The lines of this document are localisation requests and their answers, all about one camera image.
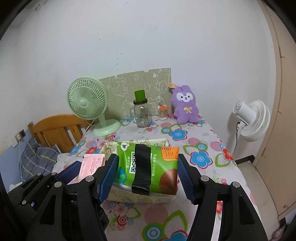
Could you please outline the pink paper packet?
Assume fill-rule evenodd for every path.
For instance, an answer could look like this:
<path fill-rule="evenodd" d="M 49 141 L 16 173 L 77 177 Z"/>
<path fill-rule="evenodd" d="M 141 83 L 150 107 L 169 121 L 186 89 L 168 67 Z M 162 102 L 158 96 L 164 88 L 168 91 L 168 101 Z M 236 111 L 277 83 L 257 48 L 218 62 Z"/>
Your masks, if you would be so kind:
<path fill-rule="evenodd" d="M 105 165 L 105 154 L 85 154 L 77 181 L 93 175 L 99 167 Z"/>

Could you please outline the wooden door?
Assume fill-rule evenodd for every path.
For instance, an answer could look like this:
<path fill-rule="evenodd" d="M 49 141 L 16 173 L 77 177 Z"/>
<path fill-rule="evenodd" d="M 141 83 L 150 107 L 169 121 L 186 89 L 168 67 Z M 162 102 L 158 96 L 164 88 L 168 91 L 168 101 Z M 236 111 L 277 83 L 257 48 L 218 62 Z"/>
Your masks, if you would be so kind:
<path fill-rule="evenodd" d="M 281 220 L 295 210 L 295 41 L 274 6 L 258 3 L 273 40 L 276 85 L 270 125 L 254 166 Z"/>

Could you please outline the purple plush bunny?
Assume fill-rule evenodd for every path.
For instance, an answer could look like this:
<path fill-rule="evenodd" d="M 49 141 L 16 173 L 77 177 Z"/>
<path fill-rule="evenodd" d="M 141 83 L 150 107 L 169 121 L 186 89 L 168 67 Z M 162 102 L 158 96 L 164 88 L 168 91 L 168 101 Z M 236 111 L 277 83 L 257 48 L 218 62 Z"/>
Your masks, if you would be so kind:
<path fill-rule="evenodd" d="M 171 90 L 171 104 L 178 124 L 197 123 L 199 109 L 196 106 L 196 97 L 187 85 L 177 86 Z"/>

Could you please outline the green cup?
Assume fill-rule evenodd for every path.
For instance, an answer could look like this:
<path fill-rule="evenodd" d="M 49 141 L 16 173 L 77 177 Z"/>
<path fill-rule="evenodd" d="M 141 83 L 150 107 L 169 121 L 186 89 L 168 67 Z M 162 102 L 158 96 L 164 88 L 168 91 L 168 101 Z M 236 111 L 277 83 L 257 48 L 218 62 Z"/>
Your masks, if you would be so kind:
<path fill-rule="evenodd" d="M 137 91 L 134 92 L 134 95 L 135 95 L 135 101 L 136 102 L 141 102 L 141 101 L 144 101 L 146 99 L 144 90 L 137 90 Z"/>

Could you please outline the toothpick jar orange lid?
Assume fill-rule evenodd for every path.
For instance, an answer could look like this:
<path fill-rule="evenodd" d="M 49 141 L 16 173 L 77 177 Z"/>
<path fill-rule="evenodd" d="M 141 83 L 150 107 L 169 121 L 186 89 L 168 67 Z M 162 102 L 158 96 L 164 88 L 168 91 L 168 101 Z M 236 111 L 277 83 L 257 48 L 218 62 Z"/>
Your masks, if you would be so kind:
<path fill-rule="evenodd" d="M 159 105 L 158 118 L 160 120 L 166 120 L 168 118 L 168 107 L 166 105 Z"/>

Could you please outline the green tissue pack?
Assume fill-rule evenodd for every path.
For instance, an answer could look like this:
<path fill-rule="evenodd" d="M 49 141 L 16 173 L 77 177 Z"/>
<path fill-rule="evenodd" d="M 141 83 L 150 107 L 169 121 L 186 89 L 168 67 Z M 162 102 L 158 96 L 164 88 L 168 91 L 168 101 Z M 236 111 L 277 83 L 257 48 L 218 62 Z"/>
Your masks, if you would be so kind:
<path fill-rule="evenodd" d="M 114 185 L 145 196 L 175 196 L 179 152 L 178 147 L 117 142 Z"/>

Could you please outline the floral tablecloth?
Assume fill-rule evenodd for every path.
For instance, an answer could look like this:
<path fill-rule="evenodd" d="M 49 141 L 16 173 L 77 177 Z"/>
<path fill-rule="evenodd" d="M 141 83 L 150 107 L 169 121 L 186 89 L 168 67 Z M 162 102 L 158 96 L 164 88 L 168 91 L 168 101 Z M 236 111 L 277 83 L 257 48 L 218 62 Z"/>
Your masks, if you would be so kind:
<path fill-rule="evenodd" d="M 171 146 L 179 147 L 202 175 L 224 185 L 239 182 L 247 195 L 251 195 L 234 158 L 204 118 L 185 125 L 177 124 L 172 117 L 155 118 L 148 128 L 139 128 L 130 119 L 121 120 L 120 124 L 117 132 L 104 137 L 97 137 L 92 131 L 86 133 L 65 157 L 58 159 L 54 172 L 81 161 L 85 153 L 98 153 L 109 141 L 149 142 L 165 138 Z M 145 200 L 136 204 L 105 201 L 103 208 L 109 218 L 105 232 L 108 240 L 186 240 L 197 209 L 186 198 L 182 187 L 178 188 L 176 198 L 165 204 Z"/>

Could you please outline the grey plaid pillow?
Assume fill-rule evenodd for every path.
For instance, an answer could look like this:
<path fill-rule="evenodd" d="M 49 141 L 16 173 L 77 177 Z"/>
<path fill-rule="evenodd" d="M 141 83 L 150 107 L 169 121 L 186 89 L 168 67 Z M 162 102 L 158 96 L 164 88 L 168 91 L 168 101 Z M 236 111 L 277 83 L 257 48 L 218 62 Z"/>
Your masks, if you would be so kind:
<path fill-rule="evenodd" d="M 35 138 L 31 138 L 20 158 L 21 181 L 25 182 L 38 173 L 42 175 L 51 173 L 59 154 L 61 152 L 57 146 L 45 147 Z"/>

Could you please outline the yellow cartoon fabric box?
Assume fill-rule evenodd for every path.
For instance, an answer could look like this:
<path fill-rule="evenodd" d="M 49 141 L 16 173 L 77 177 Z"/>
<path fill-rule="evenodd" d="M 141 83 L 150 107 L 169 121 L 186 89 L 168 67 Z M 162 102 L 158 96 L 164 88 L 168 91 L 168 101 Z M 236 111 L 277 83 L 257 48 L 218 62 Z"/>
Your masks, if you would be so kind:
<path fill-rule="evenodd" d="M 111 154 L 116 154 L 116 141 L 110 141 L 104 144 L 100 154 L 105 154 L 105 159 L 108 160 Z M 152 146 L 165 146 L 169 147 L 170 141 L 167 138 L 158 138 L 151 140 L 130 141 L 132 144 L 147 144 Z M 128 188 L 120 187 L 119 184 L 113 184 L 107 200 L 122 203 L 168 203 L 176 198 L 175 195 L 165 194 L 150 194 L 150 196 L 132 193 Z"/>

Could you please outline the wall power socket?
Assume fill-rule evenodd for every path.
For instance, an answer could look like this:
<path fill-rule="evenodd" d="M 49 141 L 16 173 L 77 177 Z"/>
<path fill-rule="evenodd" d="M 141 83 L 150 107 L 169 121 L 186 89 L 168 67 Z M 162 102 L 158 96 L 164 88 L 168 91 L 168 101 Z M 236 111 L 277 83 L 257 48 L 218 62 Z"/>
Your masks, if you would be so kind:
<path fill-rule="evenodd" d="M 19 143 L 25 136 L 26 136 L 26 132 L 24 130 L 21 130 L 19 133 L 17 133 L 15 135 L 15 139 L 17 143 Z"/>

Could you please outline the white standing fan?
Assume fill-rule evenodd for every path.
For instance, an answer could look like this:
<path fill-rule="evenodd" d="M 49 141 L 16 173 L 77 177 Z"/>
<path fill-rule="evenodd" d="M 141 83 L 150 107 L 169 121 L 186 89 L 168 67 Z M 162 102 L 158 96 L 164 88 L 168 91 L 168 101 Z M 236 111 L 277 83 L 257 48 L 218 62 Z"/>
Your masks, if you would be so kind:
<path fill-rule="evenodd" d="M 269 108 L 260 100 L 249 104 L 238 101 L 233 113 L 240 119 L 239 134 L 248 142 L 255 142 L 267 131 L 270 124 Z"/>

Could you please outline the green desk fan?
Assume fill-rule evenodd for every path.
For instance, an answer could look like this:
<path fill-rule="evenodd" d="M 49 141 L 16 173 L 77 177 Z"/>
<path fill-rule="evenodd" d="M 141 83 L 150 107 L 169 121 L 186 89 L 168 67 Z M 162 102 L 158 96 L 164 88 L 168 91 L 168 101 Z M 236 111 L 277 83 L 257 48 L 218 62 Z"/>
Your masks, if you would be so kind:
<path fill-rule="evenodd" d="M 107 120 L 107 91 L 102 82 L 93 78 L 82 77 L 74 80 L 66 94 L 67 104 L 71 111 L 86 121 L 99 120 L 93 128 L 93 135 L 107 136 L 120 128 L 120 122 Z"/>

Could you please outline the glass mason jar mug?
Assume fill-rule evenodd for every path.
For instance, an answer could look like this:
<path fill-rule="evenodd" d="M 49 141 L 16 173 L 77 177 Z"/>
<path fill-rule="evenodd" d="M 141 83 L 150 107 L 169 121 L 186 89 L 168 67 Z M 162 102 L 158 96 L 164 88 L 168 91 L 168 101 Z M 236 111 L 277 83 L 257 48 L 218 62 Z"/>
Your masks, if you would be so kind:
<path fill-rule="evenodd" d="M 148 100 L 133 101 L 133 107 L 130 108 L 131 118 L 139 128 L 146 128 L 151 125 L 152 119 L 149 111 Z"/>

